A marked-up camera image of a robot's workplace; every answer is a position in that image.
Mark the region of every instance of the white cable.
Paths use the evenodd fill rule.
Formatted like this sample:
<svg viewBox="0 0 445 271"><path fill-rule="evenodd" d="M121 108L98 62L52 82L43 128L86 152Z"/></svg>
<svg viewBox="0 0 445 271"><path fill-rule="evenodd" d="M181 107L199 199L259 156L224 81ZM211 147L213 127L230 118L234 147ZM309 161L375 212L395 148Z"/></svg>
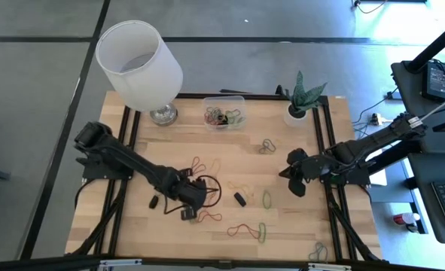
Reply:
<svg viewBox="0 0 445 271"><path fill-rule="evenodd" d="M436 111L438 111L440 108L445 106L445 102L442 103L440 106L436 107L435 109L431 110L429 113L427 113L424 117L422 117L420 119L420 121L424 121L427 117L431 116L433 113L435 113Z"/></svg>

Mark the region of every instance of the white pot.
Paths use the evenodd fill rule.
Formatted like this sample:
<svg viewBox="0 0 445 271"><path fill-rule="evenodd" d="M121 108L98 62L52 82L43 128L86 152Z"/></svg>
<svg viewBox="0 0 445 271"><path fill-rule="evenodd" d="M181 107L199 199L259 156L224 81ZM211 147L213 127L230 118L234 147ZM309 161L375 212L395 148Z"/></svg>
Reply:
<svg viewBox="0 0 445 271"><path fill-rule="evenodd" d="M291 114L289 114L289 106L291 106L291 103L288 104L288 107L286 108L284 113L285 123L291 127L301 127L302 125L304 125L304 123L306 122L307 111L304 117L302 118L292 117Z"/></svg>

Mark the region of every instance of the white object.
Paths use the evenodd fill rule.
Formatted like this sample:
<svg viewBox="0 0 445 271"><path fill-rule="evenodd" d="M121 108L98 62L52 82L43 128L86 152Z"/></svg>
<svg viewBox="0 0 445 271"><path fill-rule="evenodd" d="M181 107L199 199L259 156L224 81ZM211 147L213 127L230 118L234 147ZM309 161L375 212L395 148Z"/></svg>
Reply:
<svg viewBox="0 0 445 271"><path fill-rule="evenodd" d="M382 149L374 151L370 155L367 156L366 161L369 161L371 158L378 156L383 153ZM388 183L386 182L386 171L384 169L379 170L376 173L373 173L370 176L370 183L375 185L384 185L386 186Z"/></svg>
<svg viewBox="0 0 445 271"><path fill-rule="evenodd" d="M205 98L202 101L204 124L209 130L242 129L247 122L245 114L245 100L242 96L225 96ZM221 114L227 115L226 125L215 125L214 110L220 109Z"/></svg>
<svg viewBox="0 0 445 271"><path fill-rule="evenodd" d="M96 60L125 104L138 111L168 105L180 91L180 65L150 24L131 20L107 30Z"/></svg>
<svg viewBox="0 0 445 271"><path fill-rule="evenodd" d="M424 117L421 118L421 121L424 121L427 117L433 115L436 111L440 110L440 108L445 106L445 102L442 103L440 106L436 107L435 109L431 110L429 113L427 113Z"/></svg>
<svg viewBox="0 0 445 271"><path fill-rule="evenodd" d="M291 127L301 127L306 122L305 119L307 117L307 111L304 117L302 118L296 118L292 117L291 114L289 114L289 106L291 106L291 103L288 104L288 108L285 110L284 113L284 121L286 124L288 124Z"/></svg>

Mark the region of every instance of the potted plant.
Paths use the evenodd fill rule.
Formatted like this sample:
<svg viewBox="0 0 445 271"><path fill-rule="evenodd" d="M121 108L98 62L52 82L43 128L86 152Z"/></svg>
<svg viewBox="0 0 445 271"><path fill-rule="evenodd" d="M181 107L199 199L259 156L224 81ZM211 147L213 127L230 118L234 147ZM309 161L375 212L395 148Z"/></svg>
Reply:
<svg viewBox="0 0 445 271"><path fill-rule="evenodd" d="M306 118L306 111L319 105L318 98L326 87L326 84L327 83L324 83L319 87L313 87L311 90L304 91L303 74L299 71L292 95L289 94L289 90L287 89L282 94L291 101L284 114L284 121L289 126L301 126Z"/></svg>

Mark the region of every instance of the green rubber band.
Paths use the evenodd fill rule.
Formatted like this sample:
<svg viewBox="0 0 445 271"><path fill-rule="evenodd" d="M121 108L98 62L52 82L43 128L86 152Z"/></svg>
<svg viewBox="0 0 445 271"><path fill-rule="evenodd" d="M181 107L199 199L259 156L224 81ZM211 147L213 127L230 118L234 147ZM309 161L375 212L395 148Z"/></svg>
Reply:
<svg viewBox="0 0 445 271"><path fill-rule="evenodd" d="M264 244L266 242L266 224L264 222L259 223L259 243Z"/></svg>
<svg viewBox="0 0 445 271"><path fill-rule="evenodd" d="M264 193L262 194L262 206L264 206L264 208L266 210L268 210L268 209L270 209L272 204L273 204L273 201L271 200L270 193L267 190L265 190Z"/></svg>

